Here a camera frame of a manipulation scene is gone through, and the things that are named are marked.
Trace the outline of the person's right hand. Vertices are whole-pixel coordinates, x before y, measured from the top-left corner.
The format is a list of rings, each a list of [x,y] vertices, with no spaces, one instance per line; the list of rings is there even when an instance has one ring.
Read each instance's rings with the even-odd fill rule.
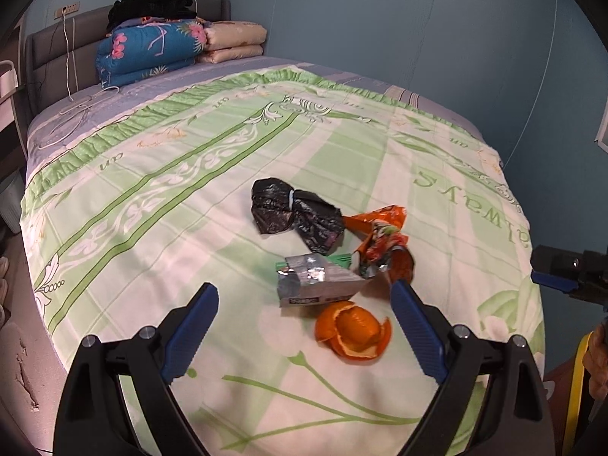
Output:
[[[595,401],[603,401],[607,396],[608,349],[606,331],[598,325],[589,337],[589,345],[583,356],[583,366],[589,373],[589,394]]]

